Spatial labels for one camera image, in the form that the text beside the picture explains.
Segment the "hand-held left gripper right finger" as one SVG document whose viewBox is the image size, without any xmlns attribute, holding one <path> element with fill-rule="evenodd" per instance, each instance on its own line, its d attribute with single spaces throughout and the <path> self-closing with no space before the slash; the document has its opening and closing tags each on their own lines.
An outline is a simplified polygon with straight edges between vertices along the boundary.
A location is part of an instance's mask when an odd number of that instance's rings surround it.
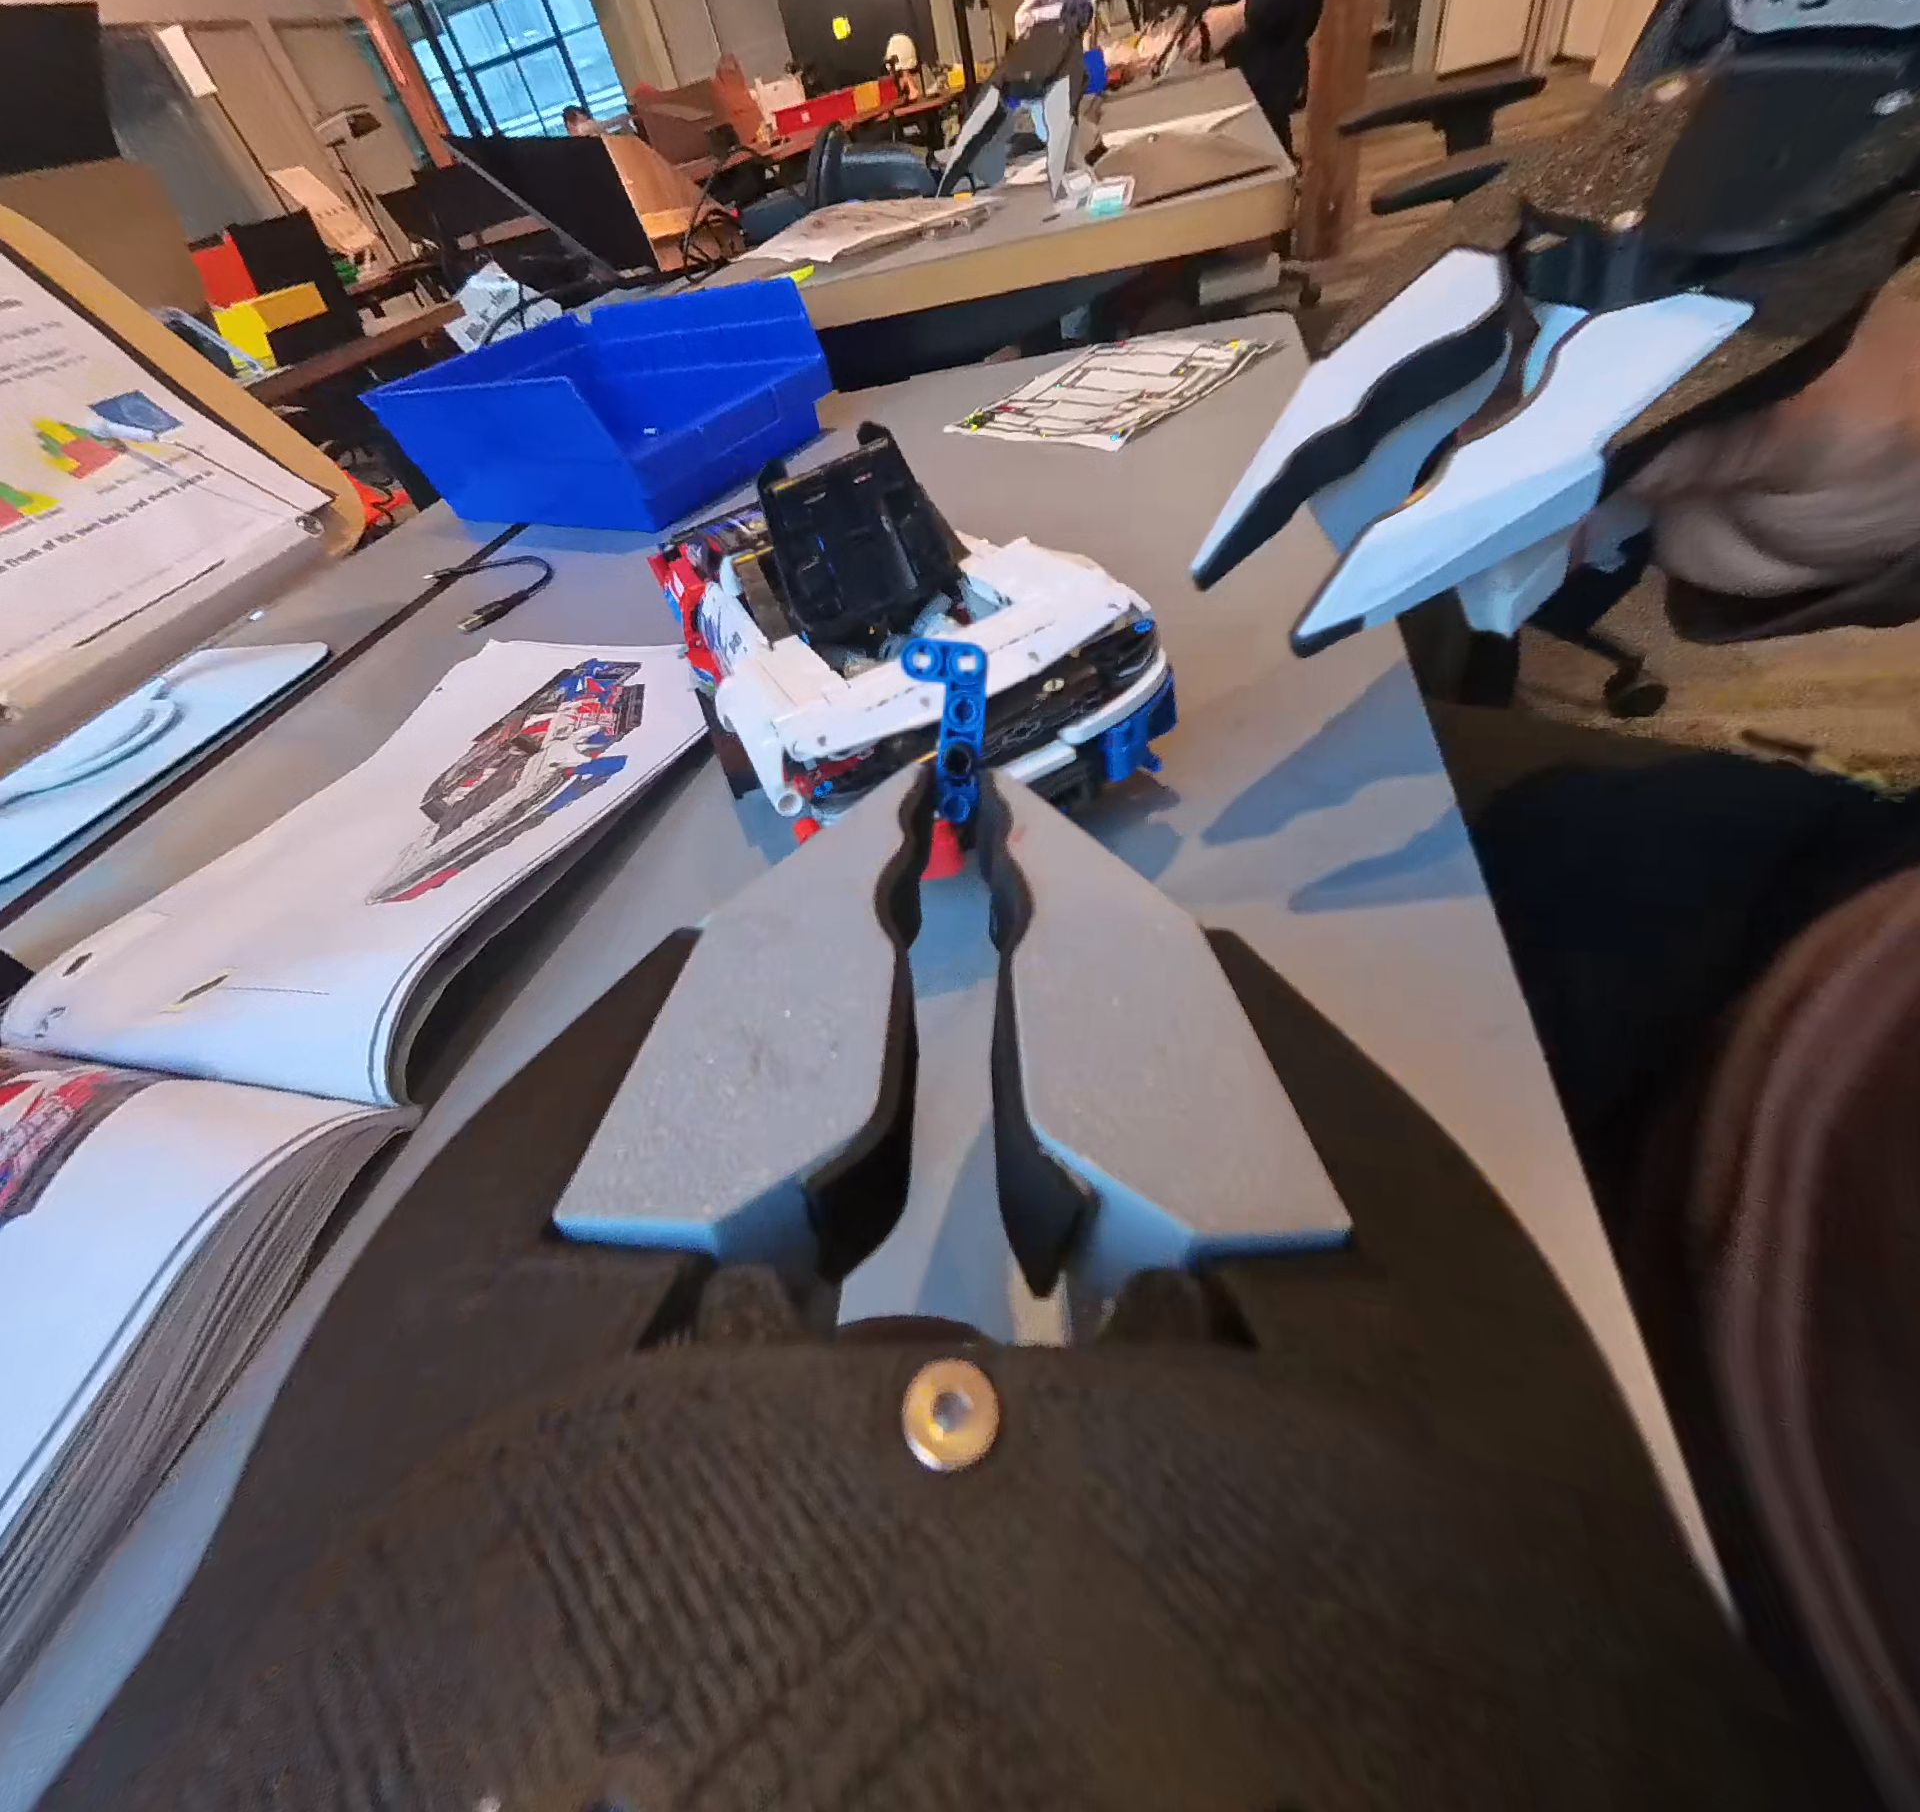
<svg viewBox="0 0 1920 1812">
<path fill-rule="evenodd" d="M 1343 1246 L 1332 1183 L 1203 925 L 1018 780 L 978 790 L 995 1194 L 1035 1297 Z"/>
</svg>

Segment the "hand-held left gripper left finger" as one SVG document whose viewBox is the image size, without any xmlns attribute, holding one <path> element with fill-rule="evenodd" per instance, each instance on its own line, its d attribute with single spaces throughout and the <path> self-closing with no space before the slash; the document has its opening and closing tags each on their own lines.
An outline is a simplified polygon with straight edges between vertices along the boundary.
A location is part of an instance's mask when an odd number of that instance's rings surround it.
<svg viewBox="0 0 1920 1812">
<path fill-rule="evenodd" d="M 933 773 L 890 777 L 682 935 L 555 1207 L 572 1243 L 843 1282 L 900 1224 Z"/>
</svg>

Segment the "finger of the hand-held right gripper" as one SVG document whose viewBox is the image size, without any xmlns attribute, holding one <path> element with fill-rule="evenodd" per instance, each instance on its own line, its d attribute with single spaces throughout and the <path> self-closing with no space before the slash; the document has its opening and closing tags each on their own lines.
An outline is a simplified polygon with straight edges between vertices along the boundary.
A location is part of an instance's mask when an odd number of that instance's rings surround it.
<svg viewBox="0 0 1920 1812">
<path fill-rule="evenodd" d="M 1501 382 L 1511 349 L 1504 254 L 1453 249 L 1309 365 L 1189 561 L 1209 590 L 1303 507 L 1362 474 L 1411 490 L 1430 449 Z"/>
<path fill-rule="evenodd" d="M 1566 545 L 1598 504 L 1611 438 L 1753 312 L 1685 291 L 1553 328 L 1548 351 L 1528 351 L 1519 406 L 1356 533 L 1291 627 L 1293 651 L 1332 647 L 1511 561 L 1531 570 L 1531 553 Z"/>
</svg>

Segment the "blue brick beam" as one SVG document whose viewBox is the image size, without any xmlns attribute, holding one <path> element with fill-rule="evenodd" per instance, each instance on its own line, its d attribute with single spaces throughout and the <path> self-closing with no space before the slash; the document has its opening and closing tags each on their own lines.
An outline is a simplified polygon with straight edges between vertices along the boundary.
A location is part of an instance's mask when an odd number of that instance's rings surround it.
<svg viewBox="0 0 1920 1812">
<path fill-rule="evenodd" d="M 933 752 L 935 816 L 951 828 L 973 820 L 986 750 L 989 656 L 968 641 L 915 639 L 900 656 L 915 683 L 941 696 Z"/>
</svg>

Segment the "toy brick race car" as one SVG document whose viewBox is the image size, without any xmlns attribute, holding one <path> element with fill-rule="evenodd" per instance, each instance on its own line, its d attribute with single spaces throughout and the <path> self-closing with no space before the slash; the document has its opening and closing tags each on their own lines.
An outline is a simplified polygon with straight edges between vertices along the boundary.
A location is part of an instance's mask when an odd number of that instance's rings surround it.
<svg viewBox="0 0 1920 1812">
<path fill-rule="evenodd" d="M 1055 801 L 1160 768 L 1178 723 L 1160 624 L 1091 557 L 953 528 L 900 440 L 861 422 L 756 498 L 669 531 L 646 566 L 733 791 L 806 841 L 943 753 L 935 656 L 973 647 L 973 770 Z"/>
</svg>

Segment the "person's left forearm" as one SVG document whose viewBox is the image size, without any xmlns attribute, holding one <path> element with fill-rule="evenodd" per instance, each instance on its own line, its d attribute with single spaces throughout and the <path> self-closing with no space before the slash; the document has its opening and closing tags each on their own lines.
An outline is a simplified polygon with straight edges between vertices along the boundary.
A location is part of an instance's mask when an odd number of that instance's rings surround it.
<svg viewBox="0 0 1920 1812">
<path fill-rule="evenodd" d="M 1644 1139 L 1641 1273 L 1739 1606 L 1917 1800 L 1915 871 L 1735 1001 Z"/>
</svg>

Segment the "grey desk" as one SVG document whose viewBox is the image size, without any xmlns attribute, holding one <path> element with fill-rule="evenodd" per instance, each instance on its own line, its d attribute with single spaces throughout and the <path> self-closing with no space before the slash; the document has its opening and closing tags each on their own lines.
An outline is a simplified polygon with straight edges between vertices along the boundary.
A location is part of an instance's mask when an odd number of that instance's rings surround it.
<svg viewBox="0 0 1920 1812">
<path fill-rule="evenodd" d="M 1153 603 L 1180 725 L 1159 785 L 1091 807 L 1091 836 L 1256 950 L 1471 1156 L 1597 1339 L 1692 1557 L 1725 1599 L 1403 641 L 1380 627 L 1291 656 L 1288 631 L 1332 561 L 1311 519 L 1210 592 L 1188 581 L 1203 533 L 1306 368 L 1290 319 L 1264 315 L 1249 332 L 1273 351 L 1116 455 L 947 432 L 1064 362 L 1051 355 L 835 392 L 803 463 L 876 419 L 962 528 L 1086 552 Z M 261 613 L 265 641 L 326 641 L 329 672 L 181 773 L 119 837 L 89 844 L 58 886 L 14 894 L 5 947 L 30 964 L 58 959 L 364 761 L 478 647 L 452 627 L 468 587 L 433 592 L 419 574 L 497 536 L 439 504 Z M 318 1355 L 324 1312 L 349 1272 L 367 1268 L 367 1248 L 390 1243 L 388 1221 L 433 1156 L 661 935 L 790 848 L 763 800 L 735 803 L 712 761 L 682 768 L 445 996 L 418 1133 L 5 1704 L 5 1807 L 35 1806 L 100 1723 L 111 1684 L 131 1681 L 208 1545 L 237 1542 L 228 1509 L 244 1470 L 265 1461 L 261 1431 L 287 1376 Z"/>
</svg>

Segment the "person's right hand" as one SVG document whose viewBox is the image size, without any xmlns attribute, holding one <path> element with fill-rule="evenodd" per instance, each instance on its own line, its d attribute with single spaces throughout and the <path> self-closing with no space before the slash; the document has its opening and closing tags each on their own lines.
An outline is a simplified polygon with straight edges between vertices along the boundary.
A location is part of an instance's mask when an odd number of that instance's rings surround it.
<svg viewBox="0 0 1920 1812">
<path fill-rule="evenodd" d="M 1677 437 L 1621 485 L 1662 570 L 1735 599 L 1858 585 L 1915 552 L 1915 278 L 1787 399 Z"/>
</svg>

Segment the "sticker sheet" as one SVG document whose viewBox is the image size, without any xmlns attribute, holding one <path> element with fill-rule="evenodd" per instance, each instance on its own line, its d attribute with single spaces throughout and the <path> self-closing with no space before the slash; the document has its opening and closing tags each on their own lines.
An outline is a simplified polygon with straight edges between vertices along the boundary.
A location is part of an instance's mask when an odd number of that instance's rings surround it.
<svg viewBox="0 0 1920 1812">
<path fill-rule="evenodd" d="M 1156 335 L 1091 345 L 1060 368 L 971 409 L 947 435 L 1116 454 L 1209 399 L 1273 351 L 1252 336 Z"/>
</svg>

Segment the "background table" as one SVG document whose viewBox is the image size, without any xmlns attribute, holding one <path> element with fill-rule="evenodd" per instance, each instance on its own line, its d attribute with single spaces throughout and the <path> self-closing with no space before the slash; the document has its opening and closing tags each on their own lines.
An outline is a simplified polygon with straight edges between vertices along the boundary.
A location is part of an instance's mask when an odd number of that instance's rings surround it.
<svg viewBox="0 0 1920 1812">
<path fill-rule="evenodd" d="M 1058 211 L 1042 186 L 1002 189 L 993 195 L 995 209 L 962 229 L 817 265 L 798 280 L 808 319 L 826 335 L 1277 241 L 1293 221 L 1299 168 L 1241 72 L 1201 67 L 1127 86 L 1102 105 L 1099 127 L 1113 135 L 1226 108 L 1236 114 L 1221 137 L 1258 151 L 1263 169 L 1116 216 Z"/>
</svg>

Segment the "person's legs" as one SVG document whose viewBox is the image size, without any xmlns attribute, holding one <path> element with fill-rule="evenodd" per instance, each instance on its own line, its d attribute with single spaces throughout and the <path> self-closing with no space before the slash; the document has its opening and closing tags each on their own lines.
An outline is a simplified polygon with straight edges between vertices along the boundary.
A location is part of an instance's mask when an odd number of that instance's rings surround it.
<svg viewBox="0 0 1920 1812">
<path fill-rule="evenodd" d="M 1597 734 L 1491 791 L 1471 837 L 1611 1241 L 1647 1136 L 1789 944 L 1915 867 L 1915 791 Z"/>
</svg>

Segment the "white black device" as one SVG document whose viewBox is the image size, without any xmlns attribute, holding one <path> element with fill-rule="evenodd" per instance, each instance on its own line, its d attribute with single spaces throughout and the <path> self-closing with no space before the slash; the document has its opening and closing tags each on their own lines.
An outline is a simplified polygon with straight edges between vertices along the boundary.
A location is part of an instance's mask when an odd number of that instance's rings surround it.
<svg viewBox="0 0 1920 1812">
<path fill-rule="evenodd" d="M 1066 204 L 1075 182 L 1091 179 L 1072 162 L 1075 125 L 1090 88 L 1087 49 L 1095 0 L 1024 0 L 1018 31 L 995 73 L 973 96 L 957 139 L 939 164 L 935 196 L 953 196 L 974 182 L 973 162 L 995 141 L 1005 122 L 1027 110 L 1043 139 L 1043 177 L 1053 204 Z"/>
</svg>

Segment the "paper sheets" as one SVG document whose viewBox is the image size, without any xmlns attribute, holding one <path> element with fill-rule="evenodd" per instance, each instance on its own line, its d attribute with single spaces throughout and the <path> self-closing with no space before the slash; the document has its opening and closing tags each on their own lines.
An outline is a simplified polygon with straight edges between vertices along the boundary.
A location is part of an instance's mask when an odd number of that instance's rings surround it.
<svg viewBox="0 0 1920 1812">
<path fill-rule="evenodd" d="M 993 195 L 851 198 L 803 211 L 778 233 L 760 241 L 752 259 L 777 265 L 819 265 L 976 227 L 995 216 Z"/>
</svg>

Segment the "dark office chair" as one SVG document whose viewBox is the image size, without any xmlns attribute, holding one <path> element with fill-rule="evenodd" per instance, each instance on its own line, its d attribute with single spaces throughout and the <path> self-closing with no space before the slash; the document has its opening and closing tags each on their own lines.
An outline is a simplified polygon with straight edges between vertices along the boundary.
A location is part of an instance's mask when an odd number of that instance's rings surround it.
<svg viewBox="0 0 1920 1812">
<path fill-rule="evenodd" d="M 835 122 L 810 147 L 803 174 L 803 211 L 848 203 L 933 196 L 939 172 L 917 145 L 897 139 L 854 141 Z"/>
</svg>

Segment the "white stand base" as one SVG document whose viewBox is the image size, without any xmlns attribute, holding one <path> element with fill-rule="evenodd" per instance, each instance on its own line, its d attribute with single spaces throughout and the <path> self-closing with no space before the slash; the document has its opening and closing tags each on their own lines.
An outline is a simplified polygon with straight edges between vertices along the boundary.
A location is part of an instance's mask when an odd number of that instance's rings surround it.
<svg viewBox="0 0 1920 1812">
<path fill-rule="evenodd" d="M 202 647 L 2 779 L 2 879 L 74 846 L 329 660 L 318 641 Z"/>
</svg>

